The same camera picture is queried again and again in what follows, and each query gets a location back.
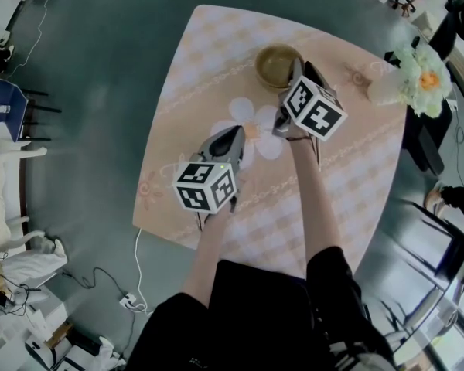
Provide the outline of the person's right forearm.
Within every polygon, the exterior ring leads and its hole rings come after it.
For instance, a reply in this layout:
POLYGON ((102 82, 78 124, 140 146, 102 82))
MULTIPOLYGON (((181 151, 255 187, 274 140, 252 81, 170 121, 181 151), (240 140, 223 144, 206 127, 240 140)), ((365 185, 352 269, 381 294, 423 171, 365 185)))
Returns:
POLYGON ((311 140, 289 142, 299 184, 305 258, 310 263, 329 248, 339 248, 341 237, 332 204, 323 184, 311 140))

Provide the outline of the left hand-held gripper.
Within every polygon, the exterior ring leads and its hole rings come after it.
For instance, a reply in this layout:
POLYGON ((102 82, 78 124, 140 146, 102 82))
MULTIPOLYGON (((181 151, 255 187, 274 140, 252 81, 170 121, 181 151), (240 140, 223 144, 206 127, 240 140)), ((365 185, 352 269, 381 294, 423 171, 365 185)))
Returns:
POLYGON ((213 215, 235 199, 245 143, 244 127, 232 126, 205 140, 198 154, 179 156, 172 187, 183 209, 213 215))

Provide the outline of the person's left forearm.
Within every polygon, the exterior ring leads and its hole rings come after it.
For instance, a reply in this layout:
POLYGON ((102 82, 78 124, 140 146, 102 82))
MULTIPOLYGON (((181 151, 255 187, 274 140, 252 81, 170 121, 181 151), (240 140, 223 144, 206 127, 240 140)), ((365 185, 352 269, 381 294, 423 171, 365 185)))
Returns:
POLYGON ((220 260, 223 236, 232 212, 225 206, 206 219, 196 248, 195 258, 184 282, 182 292, 209 307, 213 284, 220 260))

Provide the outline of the black mesh office chair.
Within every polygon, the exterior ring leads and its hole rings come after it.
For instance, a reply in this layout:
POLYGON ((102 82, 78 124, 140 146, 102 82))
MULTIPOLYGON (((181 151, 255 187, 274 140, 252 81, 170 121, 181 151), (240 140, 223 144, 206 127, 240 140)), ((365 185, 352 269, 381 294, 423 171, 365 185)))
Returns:
POLYGON ((444 162, 439 149, 452 123, 452 115, 457 111, 457 93, 464 98, 464 79, 448 56, 453 50, 455 40, 461 27, 461 20, 456 11, 448 12, 429 45, 436 51, 447 73, 451 77, 452 91, 443 100, 442 109, 437 118, 425 115, 415 116, 408 112, 404 128, 402 148, 407 150, 417 167, 439 176, 444 171, 444 162))

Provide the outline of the blue chair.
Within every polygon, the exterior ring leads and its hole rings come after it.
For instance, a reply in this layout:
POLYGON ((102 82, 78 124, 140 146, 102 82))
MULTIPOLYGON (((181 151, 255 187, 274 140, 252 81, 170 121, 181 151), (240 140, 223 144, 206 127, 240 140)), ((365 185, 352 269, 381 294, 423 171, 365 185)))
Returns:
POLYGON ((28 140, 30 128, 36 122, 27 121, 33 111, 44 111, 61 114, 62 110, 37 103, 37 99, 45 100, 49 94, 38 90, 28 90, 7 80, 0 79, 0 104, 11 107, 8 114, 0 114, 0 124, 4 124, 11 140, 15 143, 28 140))

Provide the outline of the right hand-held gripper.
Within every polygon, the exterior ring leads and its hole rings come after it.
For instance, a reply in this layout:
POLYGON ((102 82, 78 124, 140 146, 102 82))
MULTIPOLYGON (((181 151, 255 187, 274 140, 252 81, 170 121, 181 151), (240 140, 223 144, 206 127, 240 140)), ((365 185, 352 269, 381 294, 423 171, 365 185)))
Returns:
POLYGON ((309 61, 294 59, 288 93, 275 117, 274 133, 286 134, 293 124, 320 141, 327 141, 347 119, 347 113, 328 90, 328 81, 309 61))

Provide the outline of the person's black shirt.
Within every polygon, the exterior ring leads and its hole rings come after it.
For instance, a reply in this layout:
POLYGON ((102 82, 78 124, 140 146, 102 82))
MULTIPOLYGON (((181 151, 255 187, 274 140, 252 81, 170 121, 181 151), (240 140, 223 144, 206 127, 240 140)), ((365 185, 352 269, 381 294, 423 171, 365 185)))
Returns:
POLYGON ((353 371, 337 363, 365 354, 395 366, 343 251, 330 247, 305 279, 222 260, 210 303, 184 293, 161 303, 125 371, 353 371))

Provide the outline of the black metal frame rack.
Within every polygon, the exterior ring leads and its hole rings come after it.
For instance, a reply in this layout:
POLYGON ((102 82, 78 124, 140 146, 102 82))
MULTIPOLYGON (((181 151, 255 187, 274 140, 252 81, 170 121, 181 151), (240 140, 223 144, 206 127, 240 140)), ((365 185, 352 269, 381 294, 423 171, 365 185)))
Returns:
POLYGON ((411 200, 391 199, 389 218, 384 233, 397 271, 388 296, 403 328, 415 330, 452 290, 464 262, 464 233, 411 200))

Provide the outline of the white ceramic vase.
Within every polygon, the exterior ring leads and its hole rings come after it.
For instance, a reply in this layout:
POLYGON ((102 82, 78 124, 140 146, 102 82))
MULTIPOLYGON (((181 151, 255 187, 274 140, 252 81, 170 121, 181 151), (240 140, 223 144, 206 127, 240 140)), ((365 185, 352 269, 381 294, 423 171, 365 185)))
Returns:
POLYGON ((367 97, 377 106, 400 103, 403 82, 404 75, 401 70, 394 69, 371 82, 367 88, 367 97))

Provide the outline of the table with pink tablecloth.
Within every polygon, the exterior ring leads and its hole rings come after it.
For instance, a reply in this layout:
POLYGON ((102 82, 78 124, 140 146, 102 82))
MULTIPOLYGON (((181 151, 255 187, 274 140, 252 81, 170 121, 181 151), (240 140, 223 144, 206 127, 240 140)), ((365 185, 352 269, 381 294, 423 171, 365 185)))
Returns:
POLYGON ((240 125, 246 134, 243 183, 222 257, 304 276, 302 214, 292 153, 271 133, 278 97, 260 82, 255 69, 258 52, 275 43, 294 47, 311 62, 347 113, 339 130, 320 145, 321 173, 345 257, 357 268, 386 203, 401 150, 405 109, 399 104, 374 106, 366 95, 367 83, 391 68, 329 33, 263 13, 215 5, 194 9, 153 118, 133 223, 195 248, 196 214, 180 206, 173 176, 206 139, 240 125))

